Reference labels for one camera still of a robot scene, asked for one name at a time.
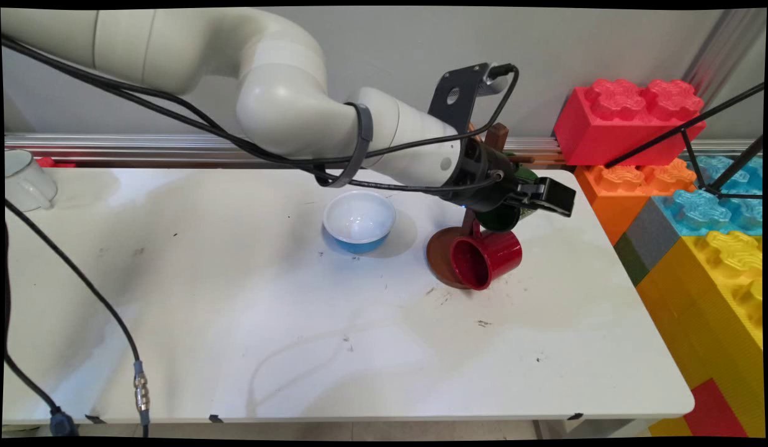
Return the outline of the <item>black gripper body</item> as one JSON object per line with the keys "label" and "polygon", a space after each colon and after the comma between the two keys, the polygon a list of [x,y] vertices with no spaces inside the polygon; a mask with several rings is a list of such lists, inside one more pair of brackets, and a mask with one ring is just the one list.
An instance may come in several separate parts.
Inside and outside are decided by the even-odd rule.
{"label": "black gripper body", "polygon": [[449,186],[449,202],[476,212],[488,212],[509,196],[515,197],[519,184],[531,184],[533,172],[512,161],[510,156],[477,140],[466,140]]}

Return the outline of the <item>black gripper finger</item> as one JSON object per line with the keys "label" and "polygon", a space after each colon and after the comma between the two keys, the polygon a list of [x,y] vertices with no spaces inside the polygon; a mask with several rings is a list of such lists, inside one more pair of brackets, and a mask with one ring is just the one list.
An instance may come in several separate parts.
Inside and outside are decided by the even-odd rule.
{"label": "black gripper finger", "polygon": [[576,191],[552,178],[540,176],[532,183],[522,183],[515,193],[515,204],[523,209],[571,216]]}

